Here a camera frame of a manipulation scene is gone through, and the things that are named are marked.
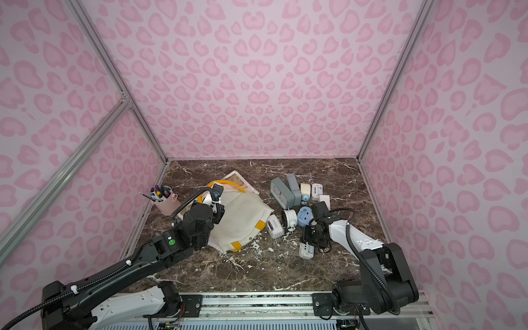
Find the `light blue alarm clock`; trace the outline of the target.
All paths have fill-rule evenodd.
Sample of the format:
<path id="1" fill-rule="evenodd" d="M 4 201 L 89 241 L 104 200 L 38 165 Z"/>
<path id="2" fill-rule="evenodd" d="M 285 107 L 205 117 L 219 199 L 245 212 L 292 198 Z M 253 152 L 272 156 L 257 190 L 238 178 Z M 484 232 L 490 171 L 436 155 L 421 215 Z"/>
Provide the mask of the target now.
<path id="1" fill-rule="evenodd" d="M 308 206 L 303 206 L 297 213 L 298 225 L 302 228 L 308 226 L 313 219 L 312 209 Z"/>

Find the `white digital alarm clock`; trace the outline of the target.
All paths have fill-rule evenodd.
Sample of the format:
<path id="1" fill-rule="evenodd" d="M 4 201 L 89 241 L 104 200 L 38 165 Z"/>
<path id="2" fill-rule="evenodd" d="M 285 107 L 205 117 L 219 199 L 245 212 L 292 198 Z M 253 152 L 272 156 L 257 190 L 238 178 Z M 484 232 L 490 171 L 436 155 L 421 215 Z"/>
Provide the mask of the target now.
<path id="1" fill-rule="evenodd" d="M 299 257 L 302 259 L 310 260 L 315 255 L 315 247 L 309 243 L 300 243 L 299 246 Z"/>

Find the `white round alarm clock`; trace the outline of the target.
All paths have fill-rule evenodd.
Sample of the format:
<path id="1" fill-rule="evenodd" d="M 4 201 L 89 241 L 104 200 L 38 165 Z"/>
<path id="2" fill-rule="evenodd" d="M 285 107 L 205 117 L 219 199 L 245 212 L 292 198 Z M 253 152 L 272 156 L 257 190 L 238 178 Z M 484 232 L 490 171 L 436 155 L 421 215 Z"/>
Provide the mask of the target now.
<path id="1" fill-rule="evenodd" d="M 284 210 L 282 222 L 288 232 L 294 232 L 298 225 L 298 216 L 294 209 Z"/>

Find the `white square alarm clock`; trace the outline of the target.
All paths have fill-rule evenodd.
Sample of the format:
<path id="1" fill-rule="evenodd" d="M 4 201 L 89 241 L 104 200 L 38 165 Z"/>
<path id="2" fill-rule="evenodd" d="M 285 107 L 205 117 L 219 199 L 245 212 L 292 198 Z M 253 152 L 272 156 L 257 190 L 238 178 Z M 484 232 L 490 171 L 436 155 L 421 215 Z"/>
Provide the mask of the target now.
<path id="1" fill-rule="evenodd" d="M 327 206 L 327 209 L 331 210 L 330 196 L 328 196 L 328 195 L 320 195 L 319 201 L 320 202 L 324 202 L 324 204 Z"/>

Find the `white canvas tote bag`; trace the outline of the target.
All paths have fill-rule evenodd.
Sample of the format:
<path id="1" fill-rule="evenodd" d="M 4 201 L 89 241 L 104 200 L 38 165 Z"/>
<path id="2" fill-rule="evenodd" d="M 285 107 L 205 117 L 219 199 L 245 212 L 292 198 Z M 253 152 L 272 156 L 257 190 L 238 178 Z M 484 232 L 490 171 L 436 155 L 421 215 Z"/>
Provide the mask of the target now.
<path id="1" fill-rule="evenodd" d="M 224 215 L 218 224 L 208 232 L 207 245 L 221 253 L 238 252 L 265 229 L 266 221 L 273 210 L 237 171 L 220 180 L 214 180 L 206 190 L 192 202 L 213 205 L 210 189 L 218 185 L 224 188 L 219 203 L 224 207 Z"/>

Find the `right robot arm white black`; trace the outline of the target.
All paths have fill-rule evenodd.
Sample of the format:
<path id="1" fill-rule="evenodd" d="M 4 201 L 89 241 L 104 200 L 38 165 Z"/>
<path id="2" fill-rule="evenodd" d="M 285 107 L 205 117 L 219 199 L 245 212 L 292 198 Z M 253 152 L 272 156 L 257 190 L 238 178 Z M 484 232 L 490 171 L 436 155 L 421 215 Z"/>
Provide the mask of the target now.
<path id="1" fill-rule="evenodd" d="M 365 310 L 398 315 L 401 308 L 419 300 L 419 290 L 399 245 L 382 243 L 357 229 L 353 225 L 356 213 L 351 208 L 330 210 L 326 203 L 317 202 L 309 209 L 301 246 L 328 253 L 338 244 L 356 258 L 360 271 L 358 280 L 338 281 L 324 302 L 313 302 L 317 316 L 359 315 Z"/>

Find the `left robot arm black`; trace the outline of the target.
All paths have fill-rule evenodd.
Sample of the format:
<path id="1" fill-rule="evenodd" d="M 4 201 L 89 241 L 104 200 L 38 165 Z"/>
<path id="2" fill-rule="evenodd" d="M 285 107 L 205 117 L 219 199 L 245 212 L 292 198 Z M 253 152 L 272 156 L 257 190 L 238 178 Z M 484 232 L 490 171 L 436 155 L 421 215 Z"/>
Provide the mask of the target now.
<path id="1" fill-rule="evenodd" d="M 67 285 L 55 281 L 43 290 L 44 329 L 100 329 L 139 314 L 172 316 L 181 305 L 174 285 L 161 284 L 131 307 L 115 308 L 118 292 L 152 274 L 170 268 L 207 246 L 210 233 L 224 216 L 220 203 L 193 203 L 184 218 L 151 239 L 132 256 L 103 271 Z"/>

